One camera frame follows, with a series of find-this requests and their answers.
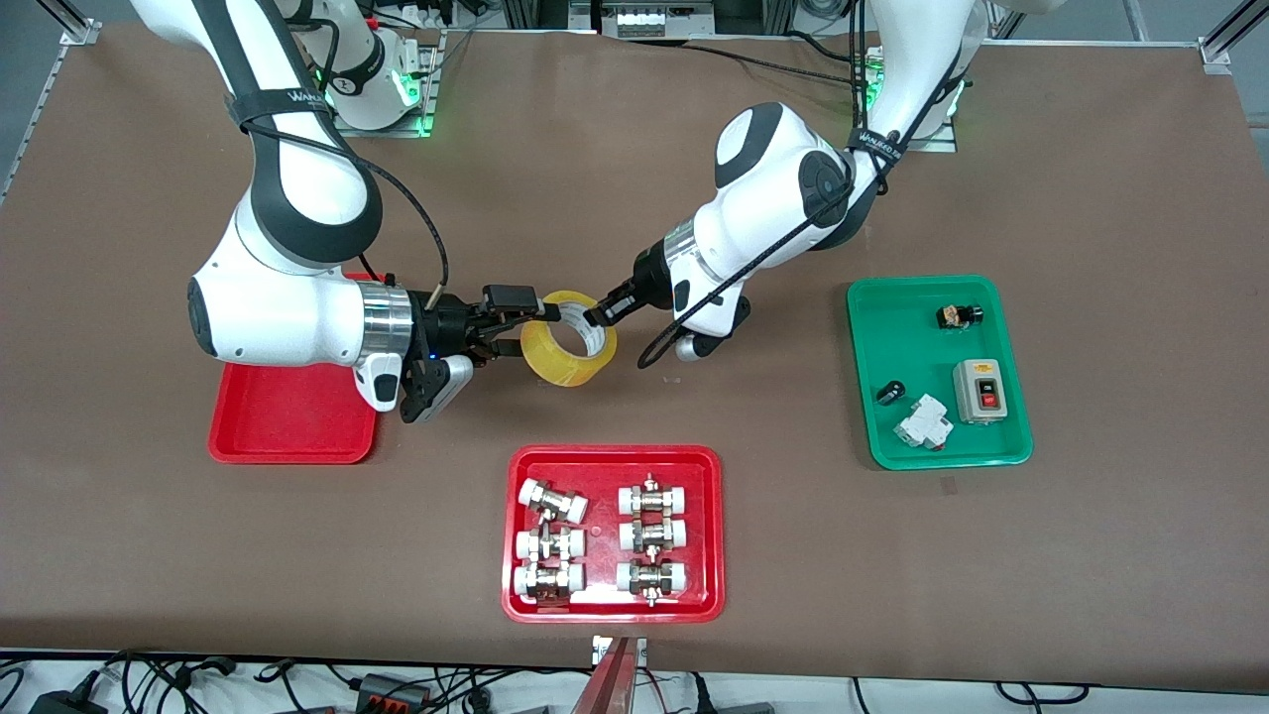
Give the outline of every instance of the brown table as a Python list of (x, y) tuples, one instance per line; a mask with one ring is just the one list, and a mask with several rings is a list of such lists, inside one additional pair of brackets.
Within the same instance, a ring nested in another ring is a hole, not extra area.
[[(452, 68), (433, 138), (355, 146), (426, 202), (468, 297), (607, 290), (709, 199), (753, 103), (848, 126), (840, 86), (595, 37), (481, 34)], [(582, 665), (607, 630), (670, 670), (1269, 686), (1269, 190), (1233, 86), (1189, 49), (986, 47), (973, 74), (961, 151), (911, 155), (851, 242), (755, 278), (707, 363), (637, 372), (666, 318), (642, 313), (582, 389), (506, 361), (434, 425), (383, 419), (367, 464), (232, 468), (184, 290), (249, 143), (208, 57), (105, 28), (0, 209), (0, 642)], [(371, 257), (426, 288), (433, 249), (385, 195)], [(879, 471), (844, 289), (958, 271), (1000, 287), (1036, 455)], [(534, 443), (717, 450), (722, 616), (509, 621), (505, 471)]]

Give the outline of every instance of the floor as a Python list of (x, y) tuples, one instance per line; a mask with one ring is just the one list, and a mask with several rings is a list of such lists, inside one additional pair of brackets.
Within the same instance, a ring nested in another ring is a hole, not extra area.
[[(655, 649), (648, 653), (655, 663)], [(37, 696), (48, 691), (72, 690), (75, 685), (95, 666), (88, 661), (42, 661), (29, 662), (20, 667), (24, 677), (13, 698), (13, 708), (5, 711), (28, 711)], [(122, 667), (115, 665), (102, 676), (93, 691), (93, 701), (109, 711), (126, 709), (121, 678)], [(228, 678), (222, 678), (212, 671), (198, 673), (192, 678), (189, 694), (207, 711), (297, 711), (297, 706), (287, 696), (283, 682), (258, 682), (253, 675), (261, 672), (261, 663), (239, 663)], [(365, 667), (340, 665), (336, 672), (343, 677), (362, 677), (367, 673), (381, 673), (396, 677), (398, 682), (433, 678), (431, 667)], [(448, 685), (450, 671), (442, 668), (442, 684)], [(647, 686), (646, 675), (637, 677), (631, 714), (662, 714), (697, 711), (697, 685), (685, 672), (652, 672), (657, 678), (657, 689)], [(0, 698), (8, 695), (14, 686), (15, 675), (9, 675), (0, 684)], [(712, 703), (718, 708), (754, 705), (766, 703), (766, 711), (779, 714), (898, 714), (904, 711), (938, 711), (939, 714), (1027, 714), (1030, 706), (1019, 706), (1003, 699), (990, 682), (948, 682), (948, 681), (909, 681), (909, 680), (859, 680), (859, 692), (863, 694), (867, 709), (851, 691), (851, 682), (841, 677), (768, 677), (753, 675), (703, 675)], [(143, 691), (145, 668), (135, 663), (128, 676), (129, 691)], [(312, 714), (329, 711), (357, 710), (355, 694), (340, 684), (335, 676), (317, 665), (297, 665), (289, 673), (294, 699)], [(466, 687), (463, 677), (452, 690), (456, 695)], [(586, 677), (576, 672), (553, 675), (522, 673), (489, 686), (491, 710), (496, 714), (538, 714), (543, 706), (549, 711), (570, 711), (586, 685)], [(428, 682), (433, 701), (442, 700), (443, 689)], [(1005, 690), (1014, 698), (1025, 698), (1018, 685), (1006, 685)], [(1034, 687), (1039, 699), (1062, 700), (1079, 694), (1071, 686)], [(184, 705), (178, 696), (170, 696), (166, 706), (150, 709), (161, 692), (155, 691), (150, 700), (133, 695), (137, 708), (145, 703), (145, 711), (154, 714), (176, 714)], [(450, 706), (445, 714), (458, 714), (466, 706)], [(1068, 714), (1266, 714), (1269, 696), (1240, 694), (1203, 694), (1179, 691), (1148, 691), (1094, 687), (1088, 698), (1075, 705), (1046, 706), (1046, 711), (1061, 709)], [(751, 710), (749, 714), (761, 714)]]

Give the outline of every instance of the green tray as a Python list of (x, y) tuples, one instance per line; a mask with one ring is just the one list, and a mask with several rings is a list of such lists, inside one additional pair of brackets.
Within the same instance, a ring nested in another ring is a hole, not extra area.
[[(939, 328), (934, 312), (944, 304), (980, 304), (981, 323)], [(868, 448), (877, 463), (895, 472), (1006, 467), (1030, 459), (1034, 448), (1009, 327), (996, 285), (982, 275), (868, 278), (846, 290), (846, 312), (855, 345), (859, 392), (868, 424)], [(952, 370), (964, 360), (1000, 363), (1009, 416), (994, 425), (966, 425), (957, 416)], [(907, 393), (877, 405), (877, 393), (898, 380)], [(909, 446), (893, 434), (923, 394), (948, 408), (956, 425), (942, 451)]]

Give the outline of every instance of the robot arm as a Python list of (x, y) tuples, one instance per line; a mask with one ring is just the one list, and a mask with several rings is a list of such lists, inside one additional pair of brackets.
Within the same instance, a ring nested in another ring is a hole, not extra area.
[(381, 129), (419, 105), (416, 41), (390, 28), (371, 30), (354, 0), (275, 1), (313, 61), (322, 63), (334, 44), (331, 76), (324, 79), (327, 96), (348, 126)]
[[(272, 0), (133, 4), (156, 34), (197, 44), (216, 60), (233, 98), (230, 114), (250, 128), (255, 150), (251, 185), (189, 282), (189, 320), (204, 351), (245, 365), (352, 368), (358, 392), (372, 407), (392, 410), (401, 387), (402, 417), (428, 421), (471, 380), (473, 368), (518, 353), (514, 344), (494, 339), (497, 334), (525, 320), (558, 318), (558, 309), (527, 287), (487, 285), (480, 302), (464, 303), (391, 280), (345, 278), (340, 264), (363, 252), (378, 233), (379, 193), (335, 131), (278, 8)], [(350, 38), (349, 46), (363, 53), (369, 43), (374, 56), (381, 44), (363, 37), (365, 23), (339, 8), (350, 4), (289, 3), (289, 9), (296, 16), (302, 8), (294, 5), (312, 11), (321, 5), (343, 28), (341, 41)], [(339, 56), (335, 67), (341, 66)], [(374, 77), (386, 72), (362, 81), (360, 93), (345, 96), (341, 108), (354, 112), (362, 103), (382, 109)], [(392, 99), (401, 103), (395, 90)], [(390, 109), (377, 120), (397, 112)], [(269, 132), (335, 151), (279, 141)]]
[[(749, 315), (741, 289), (754, 270), (840, 245), (859, 230), (886, 172), (931, 105), (943, 99), (973, 5), (975, 0), (871, 3), (886, 47), (886, 84), (869, 112), (869, 131), (857, 129), (850, 146), (839, 152), (783, 104), (741, 112), (714, 148), (713, 200), (641, 252), (631, 279), (609, 292), (588, 318), (610, 325), (643, 304), (669, 308), (683, 325), (676, 335), (680, 359), (712, 351)], [(803, 222), (805, 228), (770, 251)]]

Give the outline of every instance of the tape roll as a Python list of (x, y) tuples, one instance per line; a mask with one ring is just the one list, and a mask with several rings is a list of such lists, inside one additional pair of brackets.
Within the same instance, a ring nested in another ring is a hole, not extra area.
[(520, 328), (524, 361), (539, 378), (556, 387), (581, 387), (612, 361), (617, 353), (617, 330), (596, 327), (586, 321), (586, 309), (596, 302), (580, 292), (557, 289), (542, 301), (560, 306), (560, 321), (581, 335), (586, 354), (572, 354), (560, 346), (551, 334), (551, 322), (532, 321)]

